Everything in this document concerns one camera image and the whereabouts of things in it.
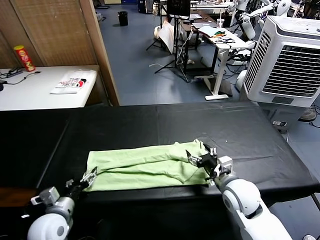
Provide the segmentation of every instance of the paper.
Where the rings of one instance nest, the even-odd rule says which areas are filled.
[[[95,74],[94,70],[68,71],[50,94],[76,94],[88,84],[92,74]]]
[[[174,51],[174,31],[174,26],[165,21],[158,33],[159,38],[164,42],[171,54]]]
[[[181,18],[182,20],[202,19],[202,16],[200,16],[199,14],[190,14],[190,16],[180,16],[180,15],[172,15],[172,14],[170,14],[170,17],[172,17],[172,18]]]
[[[190,19],[202,19],[202,16],[199,14],[190,14]]]
[[[211,38],[219,30],[220,30],[219,28],[215,28],[215,27],[211,27],[211,26],[203,26],[203,27],[200,27],[198,31],[205,34],[205,35],[208,35]]]

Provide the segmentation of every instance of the red can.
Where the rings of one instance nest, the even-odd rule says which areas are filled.
[[[25,46],[18,45],[18,46],[15,46],[13,49],[18,54],[19,58],[23,62],[23,65],[24,65],[25,69],[28,72],[32,72],[32,71],[36,70],[36,67],[33,65],[32,61],[31,61],[31,58],[28,56],[28,53],[27,53],[27,51],[25,49]]]

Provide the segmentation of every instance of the computer monitor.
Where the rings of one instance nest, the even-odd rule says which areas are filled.
[[[166,13],[169,15],[190,16],[191,0],[167,0]]]

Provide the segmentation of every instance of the white robot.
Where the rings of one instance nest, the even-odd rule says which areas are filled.
[[[275,0],[275,2],[273,3],[270,3],[269,0],[261,0],[261,2],[264,4],[264,6],[251,13],[246,13],[248,0],[237,0],[235,4],[232,4],[226,10],[228,13],[237,11],[235,14],[237,22],[231,26],[233,27],[239,24],[242,32],[244,33],[244,37],[249,39],[247,41],[247,43],[249,44],[248,49],[230,51],[231,56],[227,62],[228,64],[245,65],[247,61],[250,60],[252,51],[256,47],[256,42],[252,40],[256,36],[256,32],[251,24],[252,18],[270,10],[275,10],[277,16],[286,17],[291,5],[291,0],[281,0],[280,2],[278,2],[278,0]],[[258,23],[260,27],[263,28],[264,20],[259,19]]]
[[[97,177],[97,167],[79,181],[69,180],[66,196],[60,197],[57,189],[51,187],[31,198],[33,205],[43,203],[46,214],[36,219],[30,226],[27,240],[65,240],[73,225],[72,214],[80,193],[90,187]]]
[[[261,14],[267,11],[270,11],[272,9],[274,9],[276,11],[276,15],[278,17],[282,17],[282,18],[286,18],[288,11],[290,9],[291,6],[291,0],[281,0],[280,2],[277,2],[278,0],[275,0],[274,3],[271,3],[270,5],[264,6],[256,11],[253,11],[250,14],[245,14],[245,15],[241,15],[241,19],[240,21],[242,22],[250,22],[250,18],[252,18],[253,16],[255,16],[256,14]],[[265,21],[263,19],[259,19],[258,21],[259,25],[261,28],[263,28]],[[240,74],[237,77],[237,81],[235,84],[235,87],[240,91],[241,87],[243,85],[243,82],[245,80],[245,76],[247,74],[247,70],[243,70],[240,72]]]
[[[209,175],[208,182],[222,193],[222,199],[240,228],[243,240],[292,240],[280,220],[273,215],[263,200],[255,184],[239,179],[233,174],[232,159],[218,157],[216,148],[204,144],[207,154],[192,156],[188,151],[188,161],[204,168]],[[65,240],[72,227],[72,213],[79,193],[89,187],[97,177],[97,168],[78,182],[69,181],[70,192],[60,197],[52,187],[31,199],[34,205],[44,203],[45,215],[33,222],[27,240]]]
[[[243,240],[292,240],[281,221],[273,215],[255,184],[233,175],[232,158],[218,157],[216,149],[206,144],[208,154],[192,156],[188,151],[189,162],[204,168],[209,175],[209,183],[216,185],[222,193],[226,208],[240,228]]]

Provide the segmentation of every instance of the air cooler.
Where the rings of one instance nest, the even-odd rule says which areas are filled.
[[[242,94],[287,130],[320,93],[320,21],[268,16]]]

